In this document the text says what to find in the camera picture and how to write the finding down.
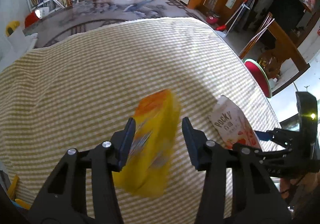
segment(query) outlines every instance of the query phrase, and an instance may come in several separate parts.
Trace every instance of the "red stool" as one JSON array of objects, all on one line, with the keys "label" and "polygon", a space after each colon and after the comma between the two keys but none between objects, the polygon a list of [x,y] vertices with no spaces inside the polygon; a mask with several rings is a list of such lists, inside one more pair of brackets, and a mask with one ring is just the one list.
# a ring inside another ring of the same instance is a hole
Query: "red stool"
[{"label": "red stool", "polygon": [[267,98],[272,97],[271,87],[267,75],[263,71],[262,67],[254,60],[247,59],[244,65],[250,71],[254,79],[257,81],[258,85],[262,89],[263,93]]}]

